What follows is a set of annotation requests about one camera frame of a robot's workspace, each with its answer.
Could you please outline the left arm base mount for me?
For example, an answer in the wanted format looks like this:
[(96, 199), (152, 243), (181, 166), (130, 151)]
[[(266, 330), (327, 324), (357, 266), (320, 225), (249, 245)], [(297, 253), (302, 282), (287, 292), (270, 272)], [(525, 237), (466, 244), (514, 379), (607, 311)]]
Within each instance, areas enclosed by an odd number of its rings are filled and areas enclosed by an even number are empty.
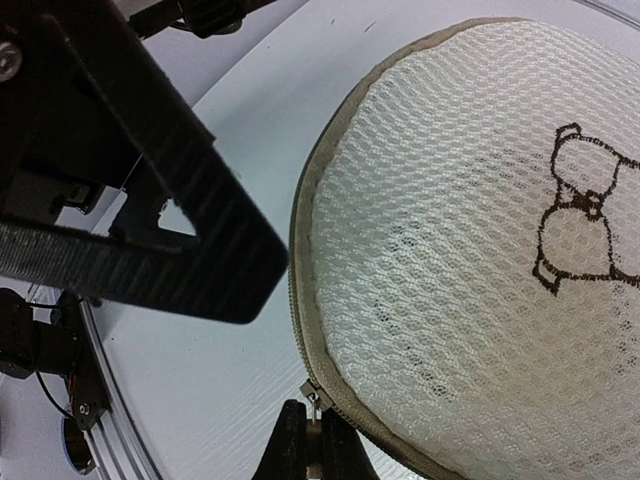
[(70, 292), (53, 305), (36, 305), (11, 289), (1, 290), (1, 372), (22, 380), (34, 373), (65, 380), (71, 416), (83, 431), (109, 409), (82, 300)]

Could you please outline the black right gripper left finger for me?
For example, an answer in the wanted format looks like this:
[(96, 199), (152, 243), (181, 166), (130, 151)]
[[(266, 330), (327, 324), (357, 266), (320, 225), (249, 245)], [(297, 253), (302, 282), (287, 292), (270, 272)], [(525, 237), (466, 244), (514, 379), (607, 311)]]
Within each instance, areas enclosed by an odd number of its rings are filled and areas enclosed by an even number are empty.
[(297, 400), (281, 408), (253, 480), (307, 478), (307, 410)]

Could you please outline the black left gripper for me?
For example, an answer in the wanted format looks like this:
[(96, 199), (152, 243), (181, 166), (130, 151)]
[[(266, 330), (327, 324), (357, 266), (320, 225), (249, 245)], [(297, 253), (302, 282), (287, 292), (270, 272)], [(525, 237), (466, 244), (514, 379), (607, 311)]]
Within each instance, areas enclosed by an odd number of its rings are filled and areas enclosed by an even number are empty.
[(118, 14), (1, 4), (1, 273), (246, 324), (286, 248)]

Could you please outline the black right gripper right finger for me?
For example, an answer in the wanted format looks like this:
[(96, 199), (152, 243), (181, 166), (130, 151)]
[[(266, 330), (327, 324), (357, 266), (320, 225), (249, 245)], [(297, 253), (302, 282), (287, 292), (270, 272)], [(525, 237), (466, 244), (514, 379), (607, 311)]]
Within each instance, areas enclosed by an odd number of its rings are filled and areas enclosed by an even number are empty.
[(358, 431), (334, 410), (322, 414), (322, 478), (379, 480)]

